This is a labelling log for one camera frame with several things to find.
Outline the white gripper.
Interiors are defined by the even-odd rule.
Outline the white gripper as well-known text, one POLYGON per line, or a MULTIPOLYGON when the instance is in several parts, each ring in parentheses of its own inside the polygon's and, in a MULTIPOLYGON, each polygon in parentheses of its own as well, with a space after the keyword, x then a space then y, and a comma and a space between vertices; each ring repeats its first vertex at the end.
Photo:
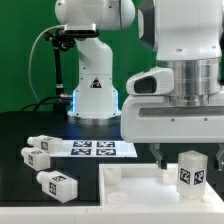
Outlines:
POLYGON ((165 96, 129 96, 123 104, 121 136, 126 142, 152 143, 160 169, 167 158, 159 143, 220 143, 218 171, 224 170, 224 93, 213 94, 199 107, 170 106, 165 96))

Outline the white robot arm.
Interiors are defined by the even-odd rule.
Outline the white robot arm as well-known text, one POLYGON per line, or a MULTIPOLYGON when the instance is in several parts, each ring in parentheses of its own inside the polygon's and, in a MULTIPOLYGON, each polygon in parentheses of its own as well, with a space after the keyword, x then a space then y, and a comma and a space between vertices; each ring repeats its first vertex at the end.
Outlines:
POLYGON ((224 156, 224 89, 220 84, 223 0, 56 0, 55 15, 78 46, 81 80, 75 118, 119 112, 129 143, 216 143, 224 156), (113 51, 104 32, 124 33, 132 71, 117 100, 113 51))

